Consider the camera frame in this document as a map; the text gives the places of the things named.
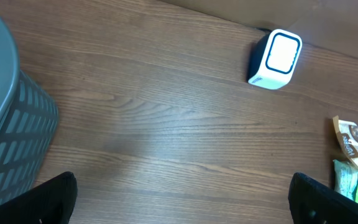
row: blue plastic basket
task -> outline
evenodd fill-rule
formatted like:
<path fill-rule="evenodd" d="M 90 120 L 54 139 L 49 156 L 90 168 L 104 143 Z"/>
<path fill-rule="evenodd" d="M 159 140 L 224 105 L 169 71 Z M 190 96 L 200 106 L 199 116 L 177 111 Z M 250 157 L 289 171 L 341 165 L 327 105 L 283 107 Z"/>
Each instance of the blue plastic basket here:
<path fill-rule="evenodd" d="M 31 188 L 57 124 L 54 100 L 20 71 L 0 18 L 0 205 Z"/>

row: brown label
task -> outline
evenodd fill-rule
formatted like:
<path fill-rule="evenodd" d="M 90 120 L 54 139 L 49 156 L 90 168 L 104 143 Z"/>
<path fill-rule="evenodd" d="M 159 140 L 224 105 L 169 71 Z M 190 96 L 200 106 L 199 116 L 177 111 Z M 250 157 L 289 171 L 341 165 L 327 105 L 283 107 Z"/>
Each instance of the brown label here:
<path fill-rule="evenodd" d="M 339 143 L 342 146 L 342 150 L 349 158 L 358 158 L 358 152 L 355 147 L 349 142 L 350 137 L 346 133 L 338 133 L 338 139 L 342 140 Z"/>

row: cardboard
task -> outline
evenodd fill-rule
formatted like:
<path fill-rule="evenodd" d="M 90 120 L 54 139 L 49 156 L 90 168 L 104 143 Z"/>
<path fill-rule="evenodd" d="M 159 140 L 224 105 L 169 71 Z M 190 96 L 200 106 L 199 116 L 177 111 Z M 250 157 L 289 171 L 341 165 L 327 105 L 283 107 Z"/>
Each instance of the cardboard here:
<path fill-rule="evenodd" d="M 286 29 L 303 42 L 358 58 L 358 1 L 162 0 L 246 26 Z"/>

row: wooden table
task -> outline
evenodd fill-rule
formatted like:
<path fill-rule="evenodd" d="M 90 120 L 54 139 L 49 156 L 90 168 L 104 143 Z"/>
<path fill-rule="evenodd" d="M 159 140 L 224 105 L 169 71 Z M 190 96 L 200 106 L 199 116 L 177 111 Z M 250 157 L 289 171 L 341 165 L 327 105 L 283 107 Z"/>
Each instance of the wooden table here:
<path fill-rule="evenodd" d="M 57 101 L 37 184 L 70 170 L 71 223 L 291 223 L 294 172 L 328 185 L 358 59 L 305 44 L 292 81 L 245 82 L 264 33 L 155 0 L 0 0 Z"/>

